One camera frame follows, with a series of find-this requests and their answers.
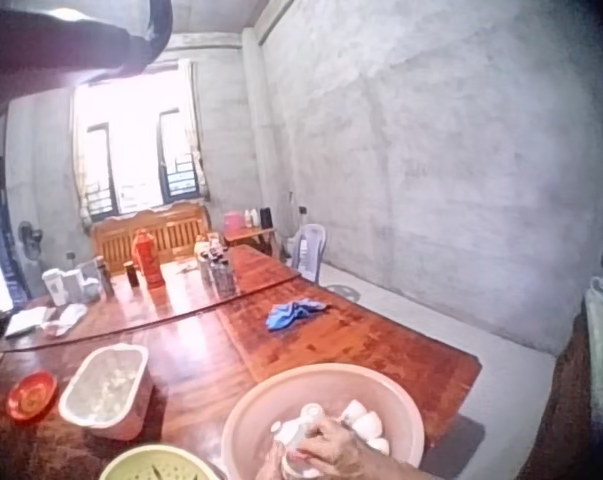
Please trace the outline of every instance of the red bottle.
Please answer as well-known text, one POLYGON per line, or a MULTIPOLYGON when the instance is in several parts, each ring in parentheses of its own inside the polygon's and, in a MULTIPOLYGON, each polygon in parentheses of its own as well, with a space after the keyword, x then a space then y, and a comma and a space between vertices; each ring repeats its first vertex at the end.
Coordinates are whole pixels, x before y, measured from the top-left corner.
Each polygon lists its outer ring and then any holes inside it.
POLYGON ((161 264, 159 263, 159 252, 157 242, 146 230, 139 230, 132 242, 132 255, 145 277, 148 288, 159 288, 165 285, 161 264))

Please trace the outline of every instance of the pink container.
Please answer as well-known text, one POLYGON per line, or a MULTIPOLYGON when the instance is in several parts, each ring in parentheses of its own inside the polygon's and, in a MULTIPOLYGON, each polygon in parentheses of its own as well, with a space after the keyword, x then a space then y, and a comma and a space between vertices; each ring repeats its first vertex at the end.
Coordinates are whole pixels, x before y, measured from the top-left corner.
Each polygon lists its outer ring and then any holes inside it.
POLYGON ((223 231, 226 233, 236 232, 245 227, 245 218, 240 212, 228 212, 225 214, 223 231))
POLYGON ((100 348, 70 380, 59 413, 94 435, 132 440, 143 429, 152 387, 147 348, 126 344, 100 348))

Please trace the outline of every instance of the window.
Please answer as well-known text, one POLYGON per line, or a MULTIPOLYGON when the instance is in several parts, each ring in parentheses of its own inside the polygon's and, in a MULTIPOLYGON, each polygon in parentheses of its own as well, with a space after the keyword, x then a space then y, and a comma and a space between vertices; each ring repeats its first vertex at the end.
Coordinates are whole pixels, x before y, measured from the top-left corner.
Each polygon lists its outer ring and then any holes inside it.
POLYGON ((187 198, 197 192, 198 185, 179 110, 162 113, 159 116, 158 130, 163 198, 167 201, 187 198))
POLYGON ((93 220, 201 196, 181 75, 174 68, 81 87, 82 195, 93 220))
POLYGON ((85 143, 86 158, 90 165, 86 170, 85 195, 90 216, 100 220, 110 215, 117 215, 119 209, 112 178, 108 125, 90 127, 85 143))

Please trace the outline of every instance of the ceiling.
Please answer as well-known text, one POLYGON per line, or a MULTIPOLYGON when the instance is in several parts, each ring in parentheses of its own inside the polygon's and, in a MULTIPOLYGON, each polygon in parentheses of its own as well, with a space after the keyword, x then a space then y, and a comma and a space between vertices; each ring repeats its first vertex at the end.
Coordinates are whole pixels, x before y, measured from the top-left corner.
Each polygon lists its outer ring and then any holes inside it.
POLYGON ((175 33, 235 32, 254 25, 267 0, 172 0, 175 33))
MULTIPOLYGON (((234 32, 253 26, 268 0, 172 0, 174 33, 234 32)), ((130 33, 142 35, 149 0, 0 0, 0 6, 29 10, 72 8, 130 33)))

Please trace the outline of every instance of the hand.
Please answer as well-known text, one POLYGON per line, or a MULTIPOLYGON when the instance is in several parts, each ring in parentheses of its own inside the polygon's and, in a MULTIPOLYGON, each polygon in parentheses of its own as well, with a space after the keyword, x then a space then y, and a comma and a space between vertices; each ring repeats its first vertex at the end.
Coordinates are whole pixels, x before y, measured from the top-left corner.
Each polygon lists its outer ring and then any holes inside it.
POLYGON ((298 451, 308 464, 331 477, 364 478, 364 465, 372 451, 354 432, 335 420, 323 418, 308 430, 307 436, 298 451))
POLYGON ((319 420, 298 447, 305 461, 342 480, 431 479, 407 464, 371 449, 351 430, 329 418, 319 420))
POLYGON ((285 455, 285 447, 282 443, 274 442, 272 448, 265 457, 265 463, 257 473, 255 480, 283 480, 281 474, 281 460, 285 455))

